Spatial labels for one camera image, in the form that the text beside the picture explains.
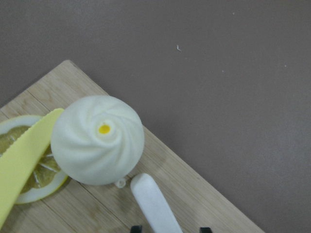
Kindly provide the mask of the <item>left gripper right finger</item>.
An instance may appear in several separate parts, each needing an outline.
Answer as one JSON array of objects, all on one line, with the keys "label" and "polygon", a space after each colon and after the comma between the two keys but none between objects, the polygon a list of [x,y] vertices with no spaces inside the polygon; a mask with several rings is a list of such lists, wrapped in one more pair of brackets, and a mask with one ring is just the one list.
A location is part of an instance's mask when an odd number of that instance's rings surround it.
[{"label": "left gripper right finger", "polygon": [[200,227],[199,233],[211,233],[210,227]]}]

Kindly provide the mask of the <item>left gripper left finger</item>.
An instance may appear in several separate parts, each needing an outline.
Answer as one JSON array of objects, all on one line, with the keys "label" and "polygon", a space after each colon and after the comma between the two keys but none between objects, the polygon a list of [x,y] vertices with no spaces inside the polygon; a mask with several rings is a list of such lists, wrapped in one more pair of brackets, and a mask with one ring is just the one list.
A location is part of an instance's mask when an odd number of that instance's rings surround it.
[{"label": "left gripper left finger", "polygon": [[130,233],[142,233],[142,225],[132,226],[130,229]]}]

